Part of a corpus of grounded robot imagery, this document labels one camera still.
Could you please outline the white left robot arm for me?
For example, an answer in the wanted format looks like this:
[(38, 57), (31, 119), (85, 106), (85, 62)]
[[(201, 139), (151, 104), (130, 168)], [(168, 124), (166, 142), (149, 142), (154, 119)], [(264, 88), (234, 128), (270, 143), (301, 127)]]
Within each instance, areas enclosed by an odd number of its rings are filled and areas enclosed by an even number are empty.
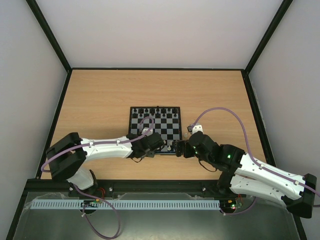
[(98, 188), (97, 180), (92, 170), (83, 167), (84, 163), (106, 158), (141, 160), (149, 152), (164, 146), (164, 140), (157, 132), (140, 136), (130, 133), (104, 140), (80, 138), (77, 132), (72, 132), (46, 151), (47, 162), (41, 170), (49, 166), (53, 181), (67, 181), (82, 191), (93, 191)]

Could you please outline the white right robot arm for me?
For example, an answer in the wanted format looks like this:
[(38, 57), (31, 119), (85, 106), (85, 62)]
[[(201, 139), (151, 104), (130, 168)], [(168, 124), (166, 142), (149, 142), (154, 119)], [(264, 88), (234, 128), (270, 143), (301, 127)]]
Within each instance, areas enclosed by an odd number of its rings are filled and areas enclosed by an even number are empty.
[(201, 131), (188, 140), (176, 140), (177, 157), (196, 157), (221, 172), (216, 189), (266, 199), (290, 213), (310, 219), (315, 208), (317, 178), (312, 174), (293, 174), (262, 162), (234, 145), (218, 144)]

